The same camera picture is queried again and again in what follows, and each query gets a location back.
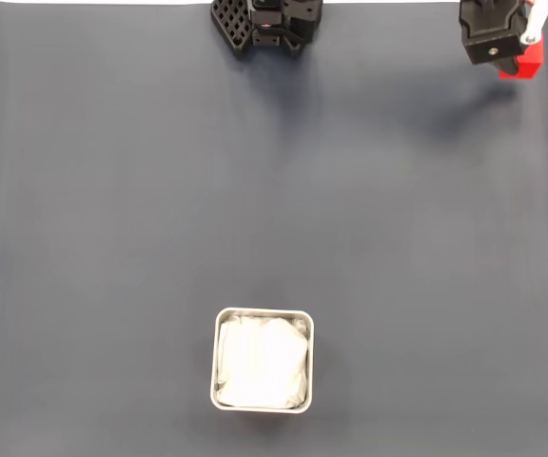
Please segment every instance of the red gripper part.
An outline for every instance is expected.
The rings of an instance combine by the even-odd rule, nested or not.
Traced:
[[[501,71],[499,74],[500,79],[532,79],[543,62],[544,42],[540,40],[538,43],[529,46],[525,53],[518,57],[518,74],[511,75]]]

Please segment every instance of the crumpled fabric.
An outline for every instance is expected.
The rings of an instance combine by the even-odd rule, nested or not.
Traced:
[[[307,328],[302,319],[234,316],[222,323],[217,399],[232,407],[291,409],[305,401]]]

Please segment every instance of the perforated black plate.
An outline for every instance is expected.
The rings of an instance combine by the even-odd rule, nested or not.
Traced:
[[[210,6],[213,22],[237,54],[251,45],[252,25],[246,0],[214,0]]]

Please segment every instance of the metal container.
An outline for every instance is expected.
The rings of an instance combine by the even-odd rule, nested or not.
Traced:
[[[282,317],[283,319],[304,319],[308,327],[308,352],[305,364],[306,371],[306,392],[305,401],[298,407],[292,409],[275,409],[266,407],[230,407],[223,405],[217,400],[217,350],[219,347],[219,330],[221,324],[232,316],[251,316],[251,317]],[[290,311],[286,309],[261,309],[261,308],[225,308],[215,320],[215,342],[213,345],[213,370],[210,379],[210,400],[213,405],[223,411],[252,411],[252,412],[275,412],[281,414],[301,414],[305,412],[312,403],[312,377],[314,367],[314,321],[310,315],[303,311]]]

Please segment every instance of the gray backdrop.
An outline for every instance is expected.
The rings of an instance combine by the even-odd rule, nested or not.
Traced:
[[[548,457],[548,63],[457,8],[240,63],[207,6],[0,5],[0,457]],[[210,404],[228,306],[313,316],[305,415]]]

